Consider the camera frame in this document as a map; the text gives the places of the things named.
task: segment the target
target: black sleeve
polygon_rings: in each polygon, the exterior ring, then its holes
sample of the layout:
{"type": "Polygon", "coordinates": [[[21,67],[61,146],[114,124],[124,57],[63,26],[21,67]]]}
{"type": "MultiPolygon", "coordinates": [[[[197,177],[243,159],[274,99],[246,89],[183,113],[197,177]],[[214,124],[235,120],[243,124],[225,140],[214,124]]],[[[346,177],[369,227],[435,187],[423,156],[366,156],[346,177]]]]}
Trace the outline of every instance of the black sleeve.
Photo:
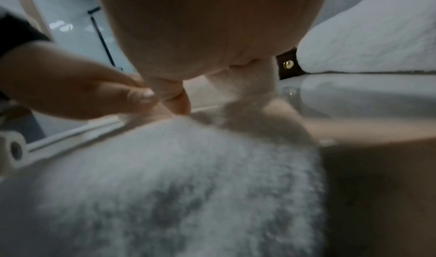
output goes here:
{"type": "MultiPolygon", "coordinates": [[[[0,7],[0,59],[8,51],[31,41],[50,41],[28,21],[20,19],[0,7]]],[[[0,99],[8,99],[0,91],[0,99]]]]}

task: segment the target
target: toilet paper roll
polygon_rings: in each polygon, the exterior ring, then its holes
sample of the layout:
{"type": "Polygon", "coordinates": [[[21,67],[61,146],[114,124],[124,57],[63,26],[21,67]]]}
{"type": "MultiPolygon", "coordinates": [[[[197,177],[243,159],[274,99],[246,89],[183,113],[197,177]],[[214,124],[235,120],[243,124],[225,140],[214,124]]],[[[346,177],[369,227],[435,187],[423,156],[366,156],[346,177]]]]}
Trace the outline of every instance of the toilet paper roll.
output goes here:
{"type": "Polygon", "coordinates": [[[29,151],[18,132],[0,132],[0,176],[4,177],[26,165],[29,151]]]}

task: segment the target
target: gold metal stud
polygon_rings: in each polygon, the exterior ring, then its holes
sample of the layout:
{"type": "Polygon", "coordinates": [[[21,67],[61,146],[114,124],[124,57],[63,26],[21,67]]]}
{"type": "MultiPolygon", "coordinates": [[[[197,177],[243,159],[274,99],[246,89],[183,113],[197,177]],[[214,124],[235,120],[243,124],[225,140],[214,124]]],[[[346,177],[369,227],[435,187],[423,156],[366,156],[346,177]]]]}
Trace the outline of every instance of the gold metal stud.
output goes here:
{"type": "Polygon", "coordinates": [[[293,66],[294,66],[294,62],[292,62],[292,60],[283,63],[283,67],[286,69],[291,69],[293,66]]]}

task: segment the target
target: white pillow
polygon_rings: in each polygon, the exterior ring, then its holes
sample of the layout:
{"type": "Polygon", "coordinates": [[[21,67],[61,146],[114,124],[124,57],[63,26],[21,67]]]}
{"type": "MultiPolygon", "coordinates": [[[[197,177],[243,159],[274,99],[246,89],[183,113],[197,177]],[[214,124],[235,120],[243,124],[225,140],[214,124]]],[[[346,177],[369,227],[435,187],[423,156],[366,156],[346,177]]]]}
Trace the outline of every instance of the white pillow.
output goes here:
{"type": "Polygon", "coordinates": [[[298,45],[309,73],[436,70],[436,0],[363,0],[298,45]]]}

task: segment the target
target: hand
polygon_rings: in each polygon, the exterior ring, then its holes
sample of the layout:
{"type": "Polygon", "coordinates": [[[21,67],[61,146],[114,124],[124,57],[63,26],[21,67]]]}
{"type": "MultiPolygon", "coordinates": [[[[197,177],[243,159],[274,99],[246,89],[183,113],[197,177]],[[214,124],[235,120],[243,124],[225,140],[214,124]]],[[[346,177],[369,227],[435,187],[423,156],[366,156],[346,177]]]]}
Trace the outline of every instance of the hand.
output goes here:
{"type": "Polygon", "coordinates": [[[30,109],[70,119],[140,113],[158,102],[142,80],[48,42],[27,43],[2,56],[0,90],[30,109]]]}

